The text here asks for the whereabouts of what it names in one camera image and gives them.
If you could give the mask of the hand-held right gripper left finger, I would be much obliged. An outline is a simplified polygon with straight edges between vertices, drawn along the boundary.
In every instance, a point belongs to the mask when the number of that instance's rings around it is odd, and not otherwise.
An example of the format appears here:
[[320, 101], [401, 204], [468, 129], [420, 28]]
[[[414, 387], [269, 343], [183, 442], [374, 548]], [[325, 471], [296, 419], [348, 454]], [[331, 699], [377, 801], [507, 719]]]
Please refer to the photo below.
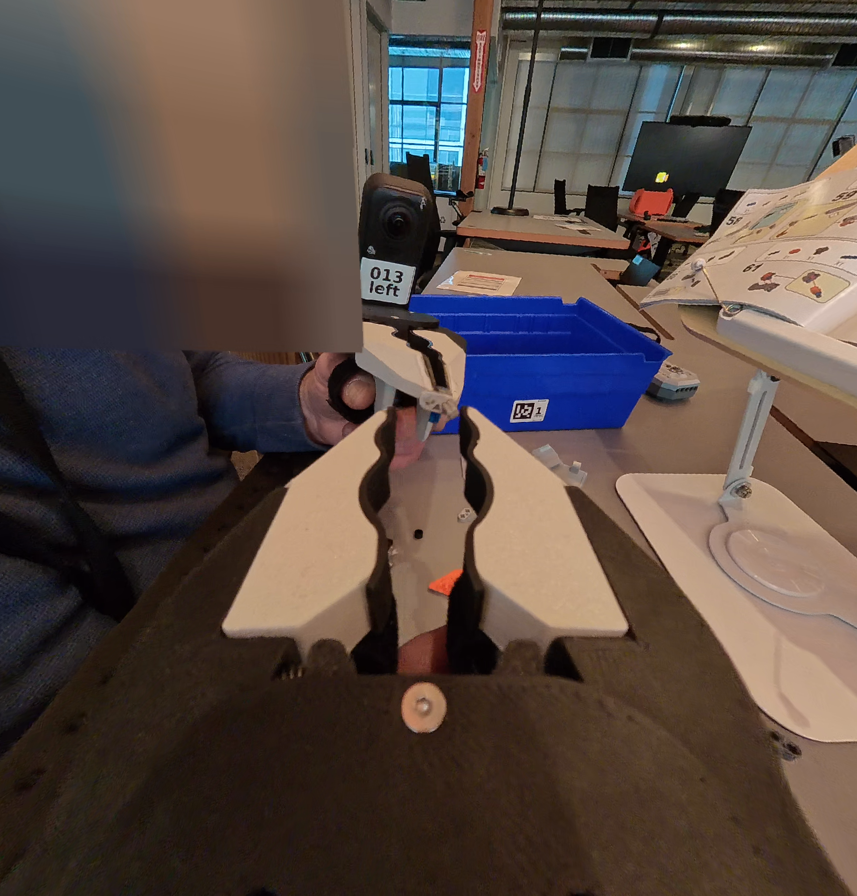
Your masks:
[[222, 623], [228, 637], [288, 637], [302, 655], [335, 640], [359, 671], [396, 672], [397, 611], [378, 518], [396, 416], [377, 412], [289, 481]]

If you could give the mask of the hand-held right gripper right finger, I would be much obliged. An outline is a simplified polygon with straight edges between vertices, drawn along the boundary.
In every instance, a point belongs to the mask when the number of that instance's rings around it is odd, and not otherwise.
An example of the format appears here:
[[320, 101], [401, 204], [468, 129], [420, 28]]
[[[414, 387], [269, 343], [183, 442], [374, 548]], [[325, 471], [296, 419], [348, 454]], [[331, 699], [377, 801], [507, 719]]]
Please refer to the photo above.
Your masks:
[[464, 495], [476, 519], [448, 605], [451, 670], [491, 670], [527, 641], [620, 637], [628, 622], [567, 487], [477, 409], [460, 412]]

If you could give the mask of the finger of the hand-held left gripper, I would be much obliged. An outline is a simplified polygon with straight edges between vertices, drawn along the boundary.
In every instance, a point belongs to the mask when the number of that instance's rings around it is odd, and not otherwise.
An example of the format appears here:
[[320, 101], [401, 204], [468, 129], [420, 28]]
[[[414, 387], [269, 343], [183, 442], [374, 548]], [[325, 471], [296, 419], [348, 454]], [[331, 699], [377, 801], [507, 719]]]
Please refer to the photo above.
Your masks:
[[389, 408], [397, 392], [417, 399], [424, 390], [437, 390], [426, 356], [408, 342], [419, 337], [418, 330], [396, 334], [384, 323], [363, 324], [364, 344], [356, 364], [375, 379], [375, 408]]
[[446, 388], [454, 400], [460, 400], [465, 381], [465, 339], [450, 330], [418, 330], [416, 334], [426, 340], [430, 349], [443, 361]]

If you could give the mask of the person's left forearm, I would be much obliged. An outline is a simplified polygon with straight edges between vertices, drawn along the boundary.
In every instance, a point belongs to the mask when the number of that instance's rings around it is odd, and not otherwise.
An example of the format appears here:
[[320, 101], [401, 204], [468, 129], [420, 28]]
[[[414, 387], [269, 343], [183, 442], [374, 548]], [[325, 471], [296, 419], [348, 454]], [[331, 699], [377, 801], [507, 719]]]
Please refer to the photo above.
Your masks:
[[317, 451], [300, 408], [313, 364], [265, 364], [229, 352], [186, 351], [210, 445], [227, 451]]

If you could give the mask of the person's left hand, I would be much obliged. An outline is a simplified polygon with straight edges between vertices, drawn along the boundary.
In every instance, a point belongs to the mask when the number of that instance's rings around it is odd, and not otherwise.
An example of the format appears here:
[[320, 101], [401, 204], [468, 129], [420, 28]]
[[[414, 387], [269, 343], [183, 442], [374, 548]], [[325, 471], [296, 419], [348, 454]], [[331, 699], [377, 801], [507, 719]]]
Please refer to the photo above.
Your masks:
[[[349, 355], [322, 353], [313, 368], [300, 383], [300, 408], [304, 426], [311, 442], [333, 446], [355, 430], [329, 404], [329, 380], [334, 368]], [[352, 409], [367, 409], [376, 398], [376, 383], [372, 375], [357, 370], [344, 386], [344, 402]], [[423, 453], [426, 442], [420, 441], [413, 408], [398, 409], [396, 420], [395, 454], [390, 470], [404, 469], [415, 463]]]

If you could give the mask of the white red printed sheet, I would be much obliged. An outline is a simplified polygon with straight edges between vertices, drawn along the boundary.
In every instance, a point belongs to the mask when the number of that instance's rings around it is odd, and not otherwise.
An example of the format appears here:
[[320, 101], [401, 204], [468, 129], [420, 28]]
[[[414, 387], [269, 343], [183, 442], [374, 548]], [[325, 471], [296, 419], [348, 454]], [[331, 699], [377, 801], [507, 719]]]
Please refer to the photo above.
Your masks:
[[450, 277], [439, 282], [429, 290], [442, 290], [444, 292], [457, 292], [476, 296], [512, 297], [522, 278], [498, 273], [483, 273], [475, 271], [456, 271]]

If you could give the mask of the blue plastic bin white tag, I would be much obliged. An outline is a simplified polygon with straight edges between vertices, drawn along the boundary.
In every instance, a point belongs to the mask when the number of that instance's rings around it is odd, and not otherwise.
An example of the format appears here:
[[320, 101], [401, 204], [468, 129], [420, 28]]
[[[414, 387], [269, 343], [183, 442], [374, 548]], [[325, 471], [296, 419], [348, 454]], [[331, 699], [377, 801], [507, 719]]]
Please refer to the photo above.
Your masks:
[[[411, 309], [431, 315], [433, 310], [446, 312], [456, 308], [502, 311], [519, 306], [557, 308], [584, 304], [595, 305], [584, 297], [566, 304], [560, 297], [443, 293], [413, 297]], [[670, 355], [671, 351], [661, 344], [653, 357], [639, 353], [489, 357], [467, 354], [460, 404], [478, 409], [504, 431], [620, 428]]]

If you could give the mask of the grey panel piece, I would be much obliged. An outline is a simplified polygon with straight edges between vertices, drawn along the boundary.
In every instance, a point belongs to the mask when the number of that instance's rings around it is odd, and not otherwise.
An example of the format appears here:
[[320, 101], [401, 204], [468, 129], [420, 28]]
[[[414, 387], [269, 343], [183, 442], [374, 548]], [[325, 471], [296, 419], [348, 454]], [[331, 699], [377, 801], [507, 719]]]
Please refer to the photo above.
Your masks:
[[544, 444], [530, 453], [567, 486], [584, 486], [588, 473], [578, 461], [565, 463], [550, 444]]

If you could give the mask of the white book stand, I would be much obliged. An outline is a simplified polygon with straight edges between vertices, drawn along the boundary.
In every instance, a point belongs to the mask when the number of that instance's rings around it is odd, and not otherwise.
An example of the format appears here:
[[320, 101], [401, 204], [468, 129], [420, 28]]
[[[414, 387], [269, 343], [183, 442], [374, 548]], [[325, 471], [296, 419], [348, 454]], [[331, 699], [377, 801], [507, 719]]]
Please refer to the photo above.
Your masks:
[[[855, 168], [857, 147], [819, 177]], [[820, 333], [751, 308], [679, 305], [688, 330], [756, 366], [727, 473], [626, 474], [616, 491], [761, 710], [796, 735], [857, 742], [857, 559], [752, 476], [779, 380], [857, 406], [857, 315]]]

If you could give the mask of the wooden edged table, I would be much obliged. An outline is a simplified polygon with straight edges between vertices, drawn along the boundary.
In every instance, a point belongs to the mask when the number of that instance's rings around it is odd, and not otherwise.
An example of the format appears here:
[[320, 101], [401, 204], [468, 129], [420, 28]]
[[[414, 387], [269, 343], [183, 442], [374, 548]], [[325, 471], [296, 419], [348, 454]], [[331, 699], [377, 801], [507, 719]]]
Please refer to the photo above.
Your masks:
[[630, 243], [614, 231], [591, 222], [568, 229], [552, 220], [531, 216], [501, 216], [472, 211], [457, 225], [461, 240], [484, 240], [502, 249], [574, 256], [602, 256], [628, 250]]

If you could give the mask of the black office chair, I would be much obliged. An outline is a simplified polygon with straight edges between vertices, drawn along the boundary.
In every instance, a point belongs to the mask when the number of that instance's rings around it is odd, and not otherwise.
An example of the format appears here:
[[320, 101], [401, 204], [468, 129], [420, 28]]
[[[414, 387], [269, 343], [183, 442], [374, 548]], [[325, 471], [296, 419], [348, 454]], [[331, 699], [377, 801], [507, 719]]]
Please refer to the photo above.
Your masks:
[[583, 216], [615, 232], [619, 226], [619, 194], [618, 185], [588, 185]]

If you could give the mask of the grey motor block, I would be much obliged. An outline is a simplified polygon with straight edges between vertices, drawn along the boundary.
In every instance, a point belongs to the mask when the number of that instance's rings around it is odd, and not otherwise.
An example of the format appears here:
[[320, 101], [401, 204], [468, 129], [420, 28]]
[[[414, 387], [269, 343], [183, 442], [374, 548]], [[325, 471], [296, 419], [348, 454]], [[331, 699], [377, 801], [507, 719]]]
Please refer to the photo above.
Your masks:
[[696, 375], [666, 361], [653, 376], [646, 388], [646, 395], [659, 400], [681, 401], [695, 395], [700, 385], [701, 381]]

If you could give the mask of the instruction booklet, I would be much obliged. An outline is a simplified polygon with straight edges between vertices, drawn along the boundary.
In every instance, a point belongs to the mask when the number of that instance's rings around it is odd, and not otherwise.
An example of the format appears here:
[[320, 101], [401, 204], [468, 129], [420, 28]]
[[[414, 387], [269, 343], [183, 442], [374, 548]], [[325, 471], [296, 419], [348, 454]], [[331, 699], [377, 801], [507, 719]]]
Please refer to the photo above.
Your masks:
[[829, 333], [857, 315], [857, 168], [747, 191], [711, 238], [642, 300], [751, 308]]

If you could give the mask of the black wall screen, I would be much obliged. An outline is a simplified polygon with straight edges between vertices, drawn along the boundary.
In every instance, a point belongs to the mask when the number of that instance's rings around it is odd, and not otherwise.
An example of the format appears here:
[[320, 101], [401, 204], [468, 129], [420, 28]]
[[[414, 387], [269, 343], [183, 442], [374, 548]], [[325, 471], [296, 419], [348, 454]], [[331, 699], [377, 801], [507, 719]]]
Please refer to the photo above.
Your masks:
[[642, 124], [623, 190], [673, 190], [713, 197], [726, 188], [749, 135], [750, 126]]

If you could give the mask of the silver ventilation duct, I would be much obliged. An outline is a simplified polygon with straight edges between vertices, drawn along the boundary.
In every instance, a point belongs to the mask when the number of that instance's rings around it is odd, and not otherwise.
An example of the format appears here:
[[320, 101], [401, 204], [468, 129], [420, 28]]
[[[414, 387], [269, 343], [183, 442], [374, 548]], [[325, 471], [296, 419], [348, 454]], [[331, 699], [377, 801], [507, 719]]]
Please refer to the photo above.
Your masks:
[[568, 39], [602, 56], [620, 42], [644, 61], [857, 67], [857, 4], [801, 2], [504, 2], [502, 29]]

